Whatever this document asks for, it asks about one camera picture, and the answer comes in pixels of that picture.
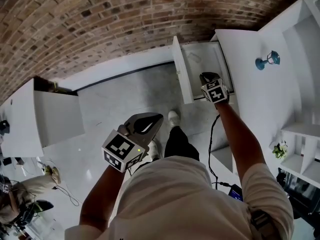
white t-shirt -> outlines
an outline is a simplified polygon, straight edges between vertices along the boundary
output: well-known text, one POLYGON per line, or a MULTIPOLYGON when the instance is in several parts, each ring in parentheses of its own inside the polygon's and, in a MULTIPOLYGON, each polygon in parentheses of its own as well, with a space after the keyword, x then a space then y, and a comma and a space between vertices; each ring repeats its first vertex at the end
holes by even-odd
POLYGON ((268 213, 282 239, 291 239, 291 204, 265 164, 247 170, 242 194, 244 202, 214 190, 201 162, 171 156, 134 173, 105 232, 78 225, 65 240, 251 240, 249 207, 268 213))

forearm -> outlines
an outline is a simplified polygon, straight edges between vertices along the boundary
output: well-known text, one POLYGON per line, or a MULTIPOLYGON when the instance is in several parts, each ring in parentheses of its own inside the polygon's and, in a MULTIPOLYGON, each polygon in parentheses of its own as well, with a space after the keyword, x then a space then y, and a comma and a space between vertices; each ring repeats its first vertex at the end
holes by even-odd
POLYGON ((236 163, 240 181, 246 171, 265 159, 260 144, 254 134, 227 103, 215 104, 236 163))
POLYGON ((19 208, 17 206, 17 202, 15 200, 14 194, 11 191, 9 192, 9 198, 10 198, 11 208, 14 211, 14 213, 16 214, 16 216, 18 216, 19 215, 19 208))
POLYGON ((105 231, 124 177, 124 173, 111 165, 106 168, 82 205, 80 225, 90 225, 105 231))

black pants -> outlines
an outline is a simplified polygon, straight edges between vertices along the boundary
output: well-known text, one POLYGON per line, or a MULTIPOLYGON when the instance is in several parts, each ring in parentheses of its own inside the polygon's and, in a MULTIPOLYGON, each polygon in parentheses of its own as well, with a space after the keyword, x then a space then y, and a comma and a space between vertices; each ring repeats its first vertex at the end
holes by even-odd
MULTIPOLYGON (((168 158, 172 156, 192 158, 199 161, 199 152, 189 143, 187 135, 185 135, 179 126, 171 129, 169 139, 165 146, 164 157, 168 158)), ((138 169, 149 163, 151 162, 140 165, 138 169)))

brick wall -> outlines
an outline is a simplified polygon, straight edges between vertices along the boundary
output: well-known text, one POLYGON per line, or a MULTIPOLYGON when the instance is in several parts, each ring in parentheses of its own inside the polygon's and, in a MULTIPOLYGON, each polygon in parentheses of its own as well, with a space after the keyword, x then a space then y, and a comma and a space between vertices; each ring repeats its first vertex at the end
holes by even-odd
POLYGON ((0 0, 0 104, 34 77, 90 66, 215 28, 257 30, 294 0, 0 0))

open drawer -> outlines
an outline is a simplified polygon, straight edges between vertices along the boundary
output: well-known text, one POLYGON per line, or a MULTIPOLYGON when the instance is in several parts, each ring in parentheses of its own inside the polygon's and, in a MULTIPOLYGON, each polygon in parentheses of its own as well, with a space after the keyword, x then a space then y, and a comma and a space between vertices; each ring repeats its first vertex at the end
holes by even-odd
POLYGON ((201 92, 199 75, 202 72, 219 74, 223 83, 233 92, 233 85, 219 42, 180 45, 173 37, 172 54, 185 104, 205 99, 201 92))

